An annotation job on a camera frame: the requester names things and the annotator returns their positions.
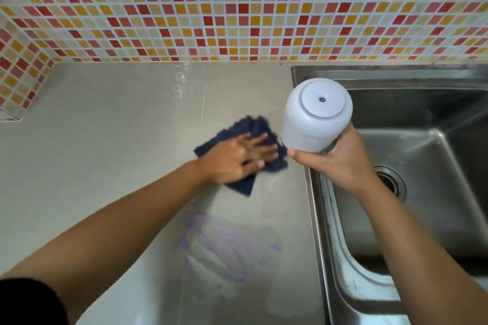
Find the person's right hand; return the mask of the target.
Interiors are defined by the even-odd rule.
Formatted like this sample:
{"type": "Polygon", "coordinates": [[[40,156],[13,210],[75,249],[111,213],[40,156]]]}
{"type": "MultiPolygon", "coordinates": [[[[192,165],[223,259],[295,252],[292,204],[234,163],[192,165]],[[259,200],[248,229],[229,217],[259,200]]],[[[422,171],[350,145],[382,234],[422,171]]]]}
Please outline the person's right hand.
{"type": "Polygon", "coordinates": [[[339,134],[333,149],[321,154],[323,165],[302,165],[311,168],[334,184],[359,196],[376,178],[363,139],[352,122],[339,134]]]}

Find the person's left hand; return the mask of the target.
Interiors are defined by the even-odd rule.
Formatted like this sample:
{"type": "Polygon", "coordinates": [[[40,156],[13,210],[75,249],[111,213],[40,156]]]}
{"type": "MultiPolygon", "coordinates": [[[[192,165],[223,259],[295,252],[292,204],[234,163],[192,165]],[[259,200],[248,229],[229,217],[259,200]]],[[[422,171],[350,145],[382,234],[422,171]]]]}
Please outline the person's left hand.
{"type": "Polygon", "coordinates": [[[267,162],[275,161],[278,155],[259,155],[257,147],[265,145],[268,134],[250,139],[252,144],[234,144],[230,139],[217,143],[196,161],[198,176],[203,186],[229,184],[262,171],[267,162]]]}

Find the white plastic bottle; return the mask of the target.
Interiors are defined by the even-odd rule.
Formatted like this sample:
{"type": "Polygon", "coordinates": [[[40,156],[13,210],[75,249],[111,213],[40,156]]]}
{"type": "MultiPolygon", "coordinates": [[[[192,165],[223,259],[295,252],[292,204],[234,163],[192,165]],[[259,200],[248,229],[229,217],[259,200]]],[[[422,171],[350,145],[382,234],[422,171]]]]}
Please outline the white plastic bottle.
{"type": "Polygon", "coordinates": [[[351,121],[353,103],[338,82],[313,78],[298,84],[284,110],[281,143],[287,149],[321,153],[351,121]]]}

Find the person's right forearm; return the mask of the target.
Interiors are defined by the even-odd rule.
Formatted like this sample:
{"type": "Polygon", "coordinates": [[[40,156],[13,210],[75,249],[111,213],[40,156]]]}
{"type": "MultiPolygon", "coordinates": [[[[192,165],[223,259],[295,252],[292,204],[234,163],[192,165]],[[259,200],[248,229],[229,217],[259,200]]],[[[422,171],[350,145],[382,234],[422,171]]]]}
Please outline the person's right forearm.
{"type": "Polygon", "coordinates": [[[375,174],[354,180],[411,325],[488,325],[486,292],[375,174]]]}

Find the person's left forearm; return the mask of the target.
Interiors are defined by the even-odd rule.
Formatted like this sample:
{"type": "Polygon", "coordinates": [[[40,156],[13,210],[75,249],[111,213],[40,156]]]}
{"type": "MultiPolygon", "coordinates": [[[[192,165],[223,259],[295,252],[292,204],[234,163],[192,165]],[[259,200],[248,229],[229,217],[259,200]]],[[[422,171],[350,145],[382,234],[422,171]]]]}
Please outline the person's left forearm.
{"type": "Polygon", "coordinates": [[[86,217],[1,276],[47,285],[74,324],[211,177],[200,160],[86,217]]]}

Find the stainless steel sink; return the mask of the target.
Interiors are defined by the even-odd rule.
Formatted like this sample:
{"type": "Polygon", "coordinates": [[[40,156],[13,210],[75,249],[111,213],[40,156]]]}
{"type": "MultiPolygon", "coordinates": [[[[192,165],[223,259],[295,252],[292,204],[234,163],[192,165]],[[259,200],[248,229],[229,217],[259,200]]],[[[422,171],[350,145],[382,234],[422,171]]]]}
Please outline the stainless steel sink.
{"type": "MultiPolygon", "coordinates": [[[[294,66],[333,79],[380,181],[488,292],[488,65],[294,66]]],[[[366,213],[306,169],[325,325],[407,325],[366,213]]]]}

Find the black sleeve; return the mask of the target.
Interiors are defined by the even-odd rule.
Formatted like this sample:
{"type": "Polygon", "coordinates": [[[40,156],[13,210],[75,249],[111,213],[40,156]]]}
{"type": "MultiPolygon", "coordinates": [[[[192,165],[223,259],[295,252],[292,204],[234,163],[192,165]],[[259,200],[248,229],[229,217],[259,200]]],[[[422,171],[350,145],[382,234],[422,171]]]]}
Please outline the black sleeve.
{"type": "Polygon", "coordinates": [[[57,293],[29,278],[0,280],[0,325],[70,325],[57,293]]]}

